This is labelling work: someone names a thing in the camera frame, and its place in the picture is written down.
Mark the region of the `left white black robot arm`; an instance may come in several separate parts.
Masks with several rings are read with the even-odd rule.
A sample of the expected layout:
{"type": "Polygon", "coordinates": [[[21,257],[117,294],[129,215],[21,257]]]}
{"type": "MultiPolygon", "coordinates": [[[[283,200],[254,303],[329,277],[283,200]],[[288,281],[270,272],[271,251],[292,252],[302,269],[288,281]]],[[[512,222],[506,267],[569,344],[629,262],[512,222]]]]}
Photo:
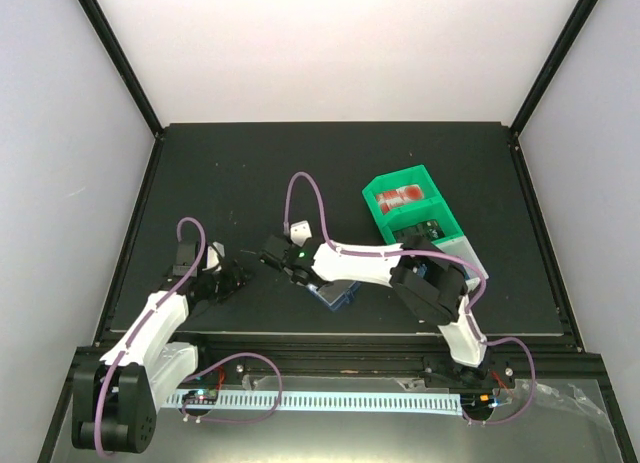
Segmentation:
{"type": "Polygon", "coordinates": [[[224,302],[251,277],[218,242],[179,244],[174,264],[122,338],[75,370],[72,445],[102,456],[144,452],[166,399],[186,377],[205,381],[215,367],[211,353],[172,335],[197,305],[224,302]]]}

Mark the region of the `red white card stack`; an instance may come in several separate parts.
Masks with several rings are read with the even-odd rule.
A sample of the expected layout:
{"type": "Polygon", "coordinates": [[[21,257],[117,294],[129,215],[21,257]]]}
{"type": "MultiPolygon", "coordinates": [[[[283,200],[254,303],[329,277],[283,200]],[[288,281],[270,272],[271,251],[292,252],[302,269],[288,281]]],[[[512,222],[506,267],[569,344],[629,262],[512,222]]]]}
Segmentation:
{"type": "Polygon", "coordinates": [[[417,184],[405,185],[375,195],[382,214],[424,199],[424,192],[417,184]]]}

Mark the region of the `white bin with blue cards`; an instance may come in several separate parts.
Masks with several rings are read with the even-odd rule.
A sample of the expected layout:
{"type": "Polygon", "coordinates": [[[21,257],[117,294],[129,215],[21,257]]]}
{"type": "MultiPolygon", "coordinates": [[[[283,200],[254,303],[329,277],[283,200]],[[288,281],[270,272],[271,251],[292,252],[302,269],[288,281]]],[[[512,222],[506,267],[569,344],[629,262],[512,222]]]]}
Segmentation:
{"type": "MultiPolygon", "coordinates": [[[[484,269],[480,259],[478,258],[476,252],[474,251],[471,243],[466,236],[442,238],[433,241],[433,244],[442,252],[471,263],[481,272],[482,276],[485,279],[489,278],[487,271],[484,269]]],[[[468,287],[471,290],[475,289],[480,283],[480,278],[473,270],[470,270],[468,267],[464,267],[464,271],[466,274],[466,283],[468,287]]]]}

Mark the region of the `green bin with red cards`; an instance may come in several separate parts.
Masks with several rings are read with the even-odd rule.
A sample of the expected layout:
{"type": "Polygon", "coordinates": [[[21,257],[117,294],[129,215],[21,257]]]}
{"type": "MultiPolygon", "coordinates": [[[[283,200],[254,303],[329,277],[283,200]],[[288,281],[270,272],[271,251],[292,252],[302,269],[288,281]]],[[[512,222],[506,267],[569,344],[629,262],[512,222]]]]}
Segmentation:
{"type": "Polygon", "coordinates": [[[374,177],[362,190],[374,222],[387,243],[396,231],[428,219],[443,197],[424,165],[374,177]]]}

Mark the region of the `green bin with black cards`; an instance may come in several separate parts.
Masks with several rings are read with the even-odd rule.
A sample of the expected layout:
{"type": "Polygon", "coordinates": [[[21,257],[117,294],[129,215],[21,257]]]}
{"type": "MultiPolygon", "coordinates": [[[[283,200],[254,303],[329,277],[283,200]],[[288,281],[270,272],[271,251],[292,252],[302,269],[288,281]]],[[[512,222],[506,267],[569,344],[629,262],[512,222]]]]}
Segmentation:
{"type": "Polygon", "coordinates": [[[464,236],[446,201],[437,197],[391,209],[377,223],[387,244],[398,242],[400,234],[421,234],[434,244],[464,236]]]}

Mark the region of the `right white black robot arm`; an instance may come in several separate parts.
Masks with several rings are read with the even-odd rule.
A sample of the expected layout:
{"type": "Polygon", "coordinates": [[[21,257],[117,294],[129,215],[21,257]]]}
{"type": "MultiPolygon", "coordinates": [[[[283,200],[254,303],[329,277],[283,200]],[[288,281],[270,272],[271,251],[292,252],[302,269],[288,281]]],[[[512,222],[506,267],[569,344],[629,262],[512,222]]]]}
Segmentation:
{"type": "Polygon", "coordinates": [[[485,356],[488,340],[472,314],[472,305],[486,289],[485,275],[477,265],[427,239],[361,246],[314,237],[298,244],[272,235],[259,259],[300,286],[356,281],[389,287],[417,320],[439,329],[461,383],[476,386],[491,373],[485,356]]]}

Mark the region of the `blue card holder wallet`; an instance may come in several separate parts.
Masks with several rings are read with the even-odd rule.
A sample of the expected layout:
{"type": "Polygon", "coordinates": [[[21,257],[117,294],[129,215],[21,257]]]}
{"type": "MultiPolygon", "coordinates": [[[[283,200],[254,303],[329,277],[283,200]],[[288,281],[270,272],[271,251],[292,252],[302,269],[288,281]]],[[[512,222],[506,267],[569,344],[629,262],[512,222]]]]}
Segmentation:
{"type": "Polygon", "coordinates": [[[309,283],[306,285],[306,289],[329,310],[335,312],[355,299],[355,294],[360,286],[361,283],[357,281],[339,280],[320,286],[309,283]]]}

